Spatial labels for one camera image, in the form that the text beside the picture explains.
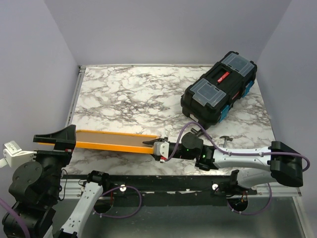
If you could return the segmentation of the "orange wooden picture frame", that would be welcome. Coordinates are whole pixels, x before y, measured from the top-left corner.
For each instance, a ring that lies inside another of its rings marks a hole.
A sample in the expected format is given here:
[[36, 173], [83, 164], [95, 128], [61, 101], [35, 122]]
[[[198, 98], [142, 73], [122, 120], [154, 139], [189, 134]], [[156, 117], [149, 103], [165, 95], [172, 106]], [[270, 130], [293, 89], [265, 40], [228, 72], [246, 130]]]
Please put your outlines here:
[[156, 138], [160, 136], [80, 129], [76, 130], [75, 148], [152, 154], [153, 147], [143, 145], [142, 142]]

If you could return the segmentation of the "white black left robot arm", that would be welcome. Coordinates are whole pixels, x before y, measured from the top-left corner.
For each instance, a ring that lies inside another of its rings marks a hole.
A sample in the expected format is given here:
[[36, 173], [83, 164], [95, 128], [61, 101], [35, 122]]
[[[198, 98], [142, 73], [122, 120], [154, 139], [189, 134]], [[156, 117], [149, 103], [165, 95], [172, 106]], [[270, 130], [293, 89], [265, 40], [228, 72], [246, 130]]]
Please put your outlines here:
[[52, 151], [36, 150], [33, 159], [20, 165], [8, 189], [15, 198], [13, 207], [3, 205], [7, 213], [2, 219], [8, 238], [81, 238], [84, 226], [100, 196], [109, 192], [109, 174], [92, 171], [87, 176], [84, 192], [68, 220], [53, 233], [53, 207], [61, 201], [62, 170], [72, 158], [76, 145], [76, 126], [43, 135], [34, 142], [54, 145]]

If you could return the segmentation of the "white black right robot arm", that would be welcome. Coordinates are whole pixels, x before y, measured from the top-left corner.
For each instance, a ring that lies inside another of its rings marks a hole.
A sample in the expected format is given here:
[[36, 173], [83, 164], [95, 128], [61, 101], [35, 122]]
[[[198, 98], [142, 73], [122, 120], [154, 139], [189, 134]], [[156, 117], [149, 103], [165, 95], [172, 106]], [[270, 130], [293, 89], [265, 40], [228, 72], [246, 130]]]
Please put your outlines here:
[[280, 141], [258, 149], [229, 150], [208, 146], [191, 132], [179, 144], [166, 137], [143, 141], [152, 146], [153, 157], [161, 162], [169, 157], [194, 160], [195, 167], [203, 171], [235, 168], [228, 181], [228, 189], [239, 194], [258, 184], [277, 182], [288, 187], [303, 186], [303, 165], [298, 152]]

